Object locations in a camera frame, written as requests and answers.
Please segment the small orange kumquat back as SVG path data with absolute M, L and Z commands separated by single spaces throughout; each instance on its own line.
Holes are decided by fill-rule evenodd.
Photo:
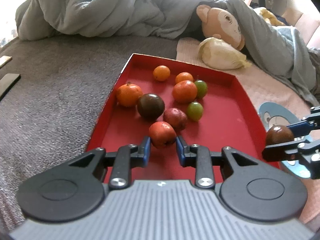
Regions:
M 156 81 L 163 82 L 169 78 L 171 74 L 170 69 L 167 66 L 161 65 L 154 69 L 153 77 Z

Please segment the grey-blue duvet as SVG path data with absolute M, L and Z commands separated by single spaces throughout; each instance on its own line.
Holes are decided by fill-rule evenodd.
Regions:
M 199 5 L 230 12 L 255 64 L 319 105 L 319 51 L 309 49 L 296 28 L 267 24 L 244 0 L 26 0 L 16 11 L 17 33 L 27 41 L 57 34 L 176 39 L 200 30 Z

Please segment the yellow blanket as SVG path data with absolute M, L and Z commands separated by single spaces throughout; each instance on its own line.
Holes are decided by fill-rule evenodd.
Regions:
M 265 7 L 259 8 L 259 14 L 265 20 L 265 22 L 272 26 L 285 26 L 285 23 L 278 20 L 277 17 Z

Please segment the napa cabbage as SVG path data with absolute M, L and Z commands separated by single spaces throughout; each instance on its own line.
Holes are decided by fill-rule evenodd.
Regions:
M 207 38 L 199 44 L 198 56 L 205 65 L 216 70 L 234 70 L 251 66 L 246 55 L 214 37 Z

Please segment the red apple-like fruit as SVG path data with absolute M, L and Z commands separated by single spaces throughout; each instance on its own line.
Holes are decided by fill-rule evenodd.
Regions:
M 176 141 L 173 127 L 164 121 L 157 121 L 149 127 L 149 137 L 155 148 L 166 148 Z

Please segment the large orange tangerine left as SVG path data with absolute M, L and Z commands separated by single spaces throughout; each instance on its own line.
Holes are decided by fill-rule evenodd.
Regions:
M 120 86 L 116 92 L 118 103 L 124 107 L 135 106 L 142 95 L 142 89 L 130 82 Z

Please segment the green tomato front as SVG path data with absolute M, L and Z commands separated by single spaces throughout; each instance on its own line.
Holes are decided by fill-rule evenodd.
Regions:
M 199 102 L 191 102 L 187 107 L 187 116 L 193 121 L 199 121 L 203 116 L 203 106 Z

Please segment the blue cartoon plate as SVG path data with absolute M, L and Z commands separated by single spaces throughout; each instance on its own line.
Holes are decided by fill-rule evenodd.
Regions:
M 287 126 L 300 121 L 287 108 L 274 102 L 262 103 L 258 109 L 258 115 L 266 131 L 274 125 Z M 282 161 L 278 163 L 278 166 L 291 175 L 301 179 L 310 179 L 309 170 L 297 160 Z

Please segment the large orange tangerine centre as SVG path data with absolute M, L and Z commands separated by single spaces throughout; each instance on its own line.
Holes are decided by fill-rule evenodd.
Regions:
M 197 97 L 197 87 L 189 80 L 181 81 L 173 87 L 172 96 L 178 103 L 190 103 Z

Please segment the orange tangerine back right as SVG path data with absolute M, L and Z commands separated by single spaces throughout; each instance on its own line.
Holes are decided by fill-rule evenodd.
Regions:
M 182 81 L 194 81 L 193 76 L 189 72 L 181 72 L 175 77 L 175 83 L 178 84 Z

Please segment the monkey plush toy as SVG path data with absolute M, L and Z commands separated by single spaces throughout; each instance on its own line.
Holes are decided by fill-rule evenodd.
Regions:
M 201 20 L 205 38 L 215 37 L 237 50 L 243 49 L 245 38 L 236 18 L 230 12 L 203 4 L 196 8 L 196 13 Z

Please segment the pink padded headboard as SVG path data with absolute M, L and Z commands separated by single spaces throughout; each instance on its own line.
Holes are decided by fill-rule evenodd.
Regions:
M 284 16 L 300 32 L 308 48 L 319 49 L 319 11 L 311 0 L 283 0 Z

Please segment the green tomato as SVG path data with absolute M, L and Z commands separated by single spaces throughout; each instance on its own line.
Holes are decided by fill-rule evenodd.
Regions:
M 207 83 L 204 82 L 203 80 L 196 80 L 194 84 L 197 87 L 197 98 L 198 99 L 204 98 L 208 92 Z
M 187 107 L 187 116 L 193 121 L 199 121 L 203 116 L 203 106 L 199 102 L 191 102 Z

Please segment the grey blanket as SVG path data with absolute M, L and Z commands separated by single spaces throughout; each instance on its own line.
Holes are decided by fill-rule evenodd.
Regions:
M 20 80 L 1 100 L 1 228 L 23 222 L 16 202 L 21 182 L 85 150 L 92 129 L 128 58 L 174 59 L 176 40 L 122 36 L 55 36 L 12 40 L 1 75 Z

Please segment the shiny flat packet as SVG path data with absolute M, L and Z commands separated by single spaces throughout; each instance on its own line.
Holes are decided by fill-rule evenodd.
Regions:
M 1 56 L 0 57 L 0 68 L 4 67 L 11 60 L 12 60 L 11 56 Z

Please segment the red cardboard tray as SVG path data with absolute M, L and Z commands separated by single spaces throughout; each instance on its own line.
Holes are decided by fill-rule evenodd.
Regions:
M 173 97 L 176 76 L 186 72 L 207 85 L 207 93 L 197 101 L 195 113 L 187 115 L 187 104 Z M 117 91 L 127 83 L 137 85 L 146 95 L 157 95 L 142 112 L 118 103 Z M 239 80 L 231 74 L 193 64 L 143 54 L 133 54 L 121 70 L 97 120 L 87 149 L 102 147 L 108 152 L 120 146 L 138 144 L 153 123 L 165 121 L 173 127 L 157 132 L 169 139 L 181 135 L 189 144 L 200 144 L 212 151 L 231 146 L 257 159 L 265 146 L 265 129 Z

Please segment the green tomato back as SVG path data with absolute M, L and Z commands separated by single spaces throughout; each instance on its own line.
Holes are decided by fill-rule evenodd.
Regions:
M 194 84 L 197 87 L 197 98 L 198 99 L 204 98 L 208 92 L 207 83 L 204 82 L 203 80 L 196 80 Z

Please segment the dark purple tomato in tray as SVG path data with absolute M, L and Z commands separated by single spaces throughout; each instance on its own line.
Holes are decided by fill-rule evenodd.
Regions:
M 156 94 L 144 94 L 137 102 L 137 111 L 146 120 L 156 120 L 165 110 L 163 99 Z

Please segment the dark red plum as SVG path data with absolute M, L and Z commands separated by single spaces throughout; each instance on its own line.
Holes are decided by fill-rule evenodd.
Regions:
M 187 125 L 187 115 L 178 108 L 166 109 L 163 113 L 163 121 L 170 124 L 174 130 L 181 131 Z

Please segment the large orange tangerine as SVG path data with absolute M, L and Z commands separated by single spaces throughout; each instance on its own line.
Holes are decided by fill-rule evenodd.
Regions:
M 178 103 L 190 103 L 197 97 L 197 87 L 189 80 L 181 81 L 173 87 L 172 96 Z
M 130 82 L 120 86 L 116 92 L 118 103 L 124 107 L 135 106 L 142 95 L 142 89 Z

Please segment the dark purple tomato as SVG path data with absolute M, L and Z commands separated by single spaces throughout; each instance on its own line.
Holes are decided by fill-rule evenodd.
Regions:
M 274 125 L 266 133 L 265 145 L 281 144 L 294 141 L 294 135 L 287 126 Z
M 137 102 L 137 111 L 146 120 L 156 120 L 165 110 L 163 99 L 156 94 L 144 94 Z

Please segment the black flat remote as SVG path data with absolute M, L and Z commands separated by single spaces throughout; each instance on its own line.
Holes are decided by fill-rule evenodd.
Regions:
M 0 100 L 2 100 L 7 92 L 17 83 L 21 78 L 20 74 L 8 73 L 5 74 L 0 80 Z

